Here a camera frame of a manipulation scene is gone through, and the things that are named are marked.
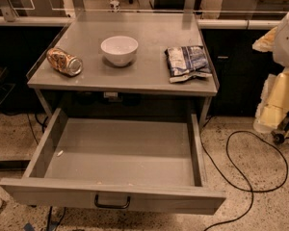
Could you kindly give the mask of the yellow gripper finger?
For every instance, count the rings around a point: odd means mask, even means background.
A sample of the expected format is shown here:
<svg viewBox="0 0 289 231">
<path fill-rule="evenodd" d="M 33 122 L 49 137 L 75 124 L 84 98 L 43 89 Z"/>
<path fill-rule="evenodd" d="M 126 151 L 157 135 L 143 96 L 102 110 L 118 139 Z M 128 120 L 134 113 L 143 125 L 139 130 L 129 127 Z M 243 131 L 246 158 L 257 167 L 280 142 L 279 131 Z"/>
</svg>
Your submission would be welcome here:
<svg viewBox="0 0 289 231">
<path fill-rule="evenodd" d="M 289 112 L 289 68 L 285 68 L 278 75 L 268 76 L 260 98 L 253 129 L 259 133 L 269 134 Z"/>
</svg>

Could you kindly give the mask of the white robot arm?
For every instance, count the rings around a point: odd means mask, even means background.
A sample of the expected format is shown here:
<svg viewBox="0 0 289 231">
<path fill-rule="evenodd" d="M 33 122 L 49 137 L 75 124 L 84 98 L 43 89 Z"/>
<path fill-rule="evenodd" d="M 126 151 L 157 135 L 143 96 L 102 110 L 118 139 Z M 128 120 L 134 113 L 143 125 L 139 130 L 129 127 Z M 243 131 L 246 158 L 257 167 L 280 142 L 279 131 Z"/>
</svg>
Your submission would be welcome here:
<svg viewBox="0 0 289 231">
<path fill-rule="evenodd" d="M 284 67 L 277 76 L 270 74 L 265 81 L 255 114 L 253 128 L 269 134 L 289 113 L 289 12 L 275 28 L 259 38 L 252 49 L 272 52 L 274 62 Z"/>
</svg>

